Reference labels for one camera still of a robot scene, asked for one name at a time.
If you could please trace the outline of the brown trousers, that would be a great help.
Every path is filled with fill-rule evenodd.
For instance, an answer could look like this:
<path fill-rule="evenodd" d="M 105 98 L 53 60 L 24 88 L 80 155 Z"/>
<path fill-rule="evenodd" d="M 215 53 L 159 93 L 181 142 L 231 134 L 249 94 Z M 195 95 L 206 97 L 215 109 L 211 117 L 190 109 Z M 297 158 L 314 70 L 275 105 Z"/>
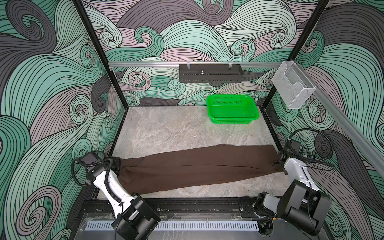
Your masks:
<path fill-rule="evenodd" d="M 220 144 L 123 159 L 118 180 L 128 193 L 143 195 L 236 182 L 282 171 L 272 145 Z"/>

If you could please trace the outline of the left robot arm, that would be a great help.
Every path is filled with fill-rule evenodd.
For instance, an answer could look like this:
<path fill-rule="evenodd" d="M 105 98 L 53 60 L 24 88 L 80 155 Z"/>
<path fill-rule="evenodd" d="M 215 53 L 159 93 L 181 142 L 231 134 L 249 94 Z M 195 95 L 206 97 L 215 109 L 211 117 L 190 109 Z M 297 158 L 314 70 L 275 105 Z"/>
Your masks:
<path fill-rule="evenodd" d="M 141 196 L 132 196 L 123 188 L 114 170 L 115 161 L 90 152 L 78 163 L 87 170 L 86 183 L 107 197 L 115 217 L 115 234 L 125 240 L 146 240 L 161 220 Z"/>

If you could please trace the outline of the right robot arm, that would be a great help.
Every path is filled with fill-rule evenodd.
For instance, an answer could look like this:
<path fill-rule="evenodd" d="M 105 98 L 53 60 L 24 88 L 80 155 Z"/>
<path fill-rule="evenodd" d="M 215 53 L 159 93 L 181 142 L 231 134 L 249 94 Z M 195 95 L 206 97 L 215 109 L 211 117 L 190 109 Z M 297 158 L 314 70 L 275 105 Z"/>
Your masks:
<path fill-rule="evenodd" d="M 319 236 L 325 222 L 331 199 L 321 192 L 309 173 L 309 164 L 314 158 L 307 158 L 298 153 L 301 144 L 289 139 L 280 152 L 284 173 L 289 176 L 290 186 L 281 197 L 267 192 L 257 196 L 254 210 L 259 233 L 269 236 L 274 227 L 273 221 L 284 220 L 299 231 L 310 236 Z"/>

